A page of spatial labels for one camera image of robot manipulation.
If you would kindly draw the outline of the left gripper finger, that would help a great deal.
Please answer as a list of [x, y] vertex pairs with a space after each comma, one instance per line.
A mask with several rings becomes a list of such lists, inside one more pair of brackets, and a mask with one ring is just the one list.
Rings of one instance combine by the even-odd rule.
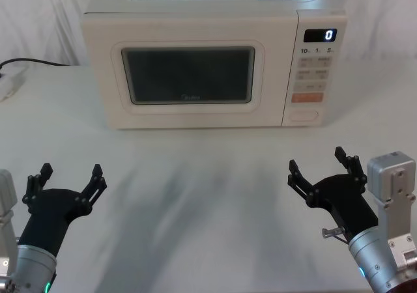
[[98, 198], [107, 188], [106, 180], [100, 164], [95, 164], [92, 176], [84, 190], [76, 197], [76, 202], [84, 209], [91, 209]]
[[50, 163], [45, 163], [39, 174], [29, 175], [27, 177], [27, 189], [22, 198], [22, 202], [30, 205], [35, 200], [38, 194], [43, 190], [46, 182], [50, 179], [53, 169]]

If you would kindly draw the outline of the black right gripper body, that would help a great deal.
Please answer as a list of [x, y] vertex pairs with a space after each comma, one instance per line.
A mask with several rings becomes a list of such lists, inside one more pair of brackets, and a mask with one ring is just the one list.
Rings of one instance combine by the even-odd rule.
[[364, 191], [364, 186], [349, 174], [329, 176], [312, 186], [308, 206], [328, 211], [349, 242], [378, 225], [377, 216], [362, 196]]

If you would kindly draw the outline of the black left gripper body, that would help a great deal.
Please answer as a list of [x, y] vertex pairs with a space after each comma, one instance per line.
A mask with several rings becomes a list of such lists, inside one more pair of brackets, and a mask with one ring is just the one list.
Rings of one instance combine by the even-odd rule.
[[30, 218], [18, 245], [43, 249], [56, 257], [73, 220], [92, 212], [88, 198], [69, 189], [47, 189], [36, 195], [25, 194]]

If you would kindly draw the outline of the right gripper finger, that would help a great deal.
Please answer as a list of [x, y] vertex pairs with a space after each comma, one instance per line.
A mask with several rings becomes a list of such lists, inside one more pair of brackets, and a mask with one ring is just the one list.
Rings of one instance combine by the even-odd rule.
[[308, 182], [300, 172], [295, 160], [289, 161], [289, 172], [287, 184], [298, 193], [310, 208], [321, 208], [322, 200], [318, 186]]
[[360, 189], [365, 189], [367, 184], [367, 176], [363, 171], [360, 158], [357, 155], [348, 156], [341, 146], [335, 148], [334, 155], [336, 159], [344, 166], [348, 174], [353, 178], [354, 183], [359, 186]]

